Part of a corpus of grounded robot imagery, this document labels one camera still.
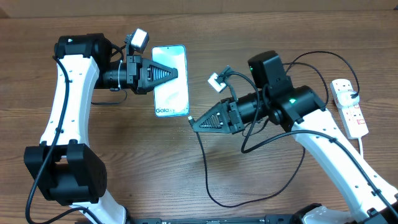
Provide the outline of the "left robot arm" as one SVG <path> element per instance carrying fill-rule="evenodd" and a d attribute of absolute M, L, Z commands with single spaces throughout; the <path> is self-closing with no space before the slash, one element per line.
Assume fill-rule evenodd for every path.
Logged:
<path fill-rule="evenodd" d="M 90 149 L 88 121 L 96 89 L 132 90 L 137 95 L 174 80 L 175 68 L 142 57 L 149 35 L 137 29 L 118 47 L 102 33 L 63 35 L 54 47 L 57 85 L 38 146 L 28 146 L 24 164 L 48 201 L 90 223 L 131 223 L 128 209 L 107 189 L 104 162 Z"/>

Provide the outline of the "Samsung Galaxy smartphone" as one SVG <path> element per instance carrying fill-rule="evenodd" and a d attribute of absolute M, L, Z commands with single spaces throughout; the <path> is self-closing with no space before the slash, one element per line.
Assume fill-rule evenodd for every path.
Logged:
<path fill-rule="evenodd" d="M 152 48 L 152 60 L 176 68 L 178 77 L 154 88 L 155 115 L 158 117 L 186 116 L 190 112 L 188 72 L 184 45 L 164 45 Z"/>

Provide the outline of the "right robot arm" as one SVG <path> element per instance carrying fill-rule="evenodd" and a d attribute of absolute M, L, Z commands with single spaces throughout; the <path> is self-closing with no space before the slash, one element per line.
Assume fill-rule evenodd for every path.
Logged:
<path fill-rule="evenodd" d="M 348 211 L 313 203 L 291 215 L 287 223 L 396 223 L 397 189 L 361 157 L 336 125 L 326 103 L 310 87 L 294 87 L 275 51 L 249 59 L 254 92 L 231 95 L 198 119 L 200 133 L 252 133 L 257 120 L 282 126 L 319 163 L 342 194 Z"/>

